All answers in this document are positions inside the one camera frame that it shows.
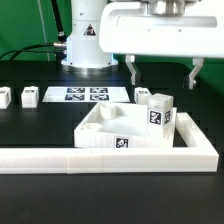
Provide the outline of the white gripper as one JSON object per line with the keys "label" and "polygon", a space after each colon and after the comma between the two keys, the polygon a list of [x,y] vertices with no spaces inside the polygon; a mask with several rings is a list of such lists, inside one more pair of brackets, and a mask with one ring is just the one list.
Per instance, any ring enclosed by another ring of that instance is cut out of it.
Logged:
{"label": "white gripper", "polygon": [[185,0],[183,14],[165,16],[151,14],[148,2],[112,2],[102,13],[99,45],[107,53],[130,54],[125,63],[134,86],[141,79],[134,55],[196,57],[184,77],[192,90],[203,58],[224,58],[224,0]]}

